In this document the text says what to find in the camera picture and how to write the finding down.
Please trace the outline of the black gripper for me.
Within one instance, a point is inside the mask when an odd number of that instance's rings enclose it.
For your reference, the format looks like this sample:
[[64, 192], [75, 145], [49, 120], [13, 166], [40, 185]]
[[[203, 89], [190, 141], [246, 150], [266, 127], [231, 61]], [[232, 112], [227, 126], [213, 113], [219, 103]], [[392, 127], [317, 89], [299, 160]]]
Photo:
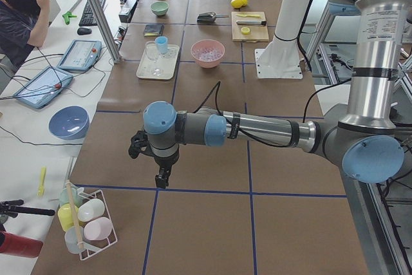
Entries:
[[175, 151], [169, 156], [154, 156], [154, 161], [159, 166], [159, 172], [155, 176], [155, 183], [157, 188], [167, 188], [169, 186], [169, 170], [177, 163], [179, 159], [179, 151]]

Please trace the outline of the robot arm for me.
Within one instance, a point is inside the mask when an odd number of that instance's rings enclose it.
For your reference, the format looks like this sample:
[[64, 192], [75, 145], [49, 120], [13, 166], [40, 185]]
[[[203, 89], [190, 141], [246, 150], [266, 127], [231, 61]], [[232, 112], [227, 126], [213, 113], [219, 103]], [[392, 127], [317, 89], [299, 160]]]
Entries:
[[360, 13], [348, 103], [334, 106], [320, 122], [303, 123], [209, 108], [178, 112], [167, 102], [151, 103], [143, 114], [142, 145], [159, 165], [157, 187], [168, 186], [180, 145], [221, 146], [238, 137], [272, 147], [301, 148], [364, 183], [383, 182], [398, 173], [404, 150], [395, 139], [389, 113], [411, 0], [330, 3], [340, 13]]

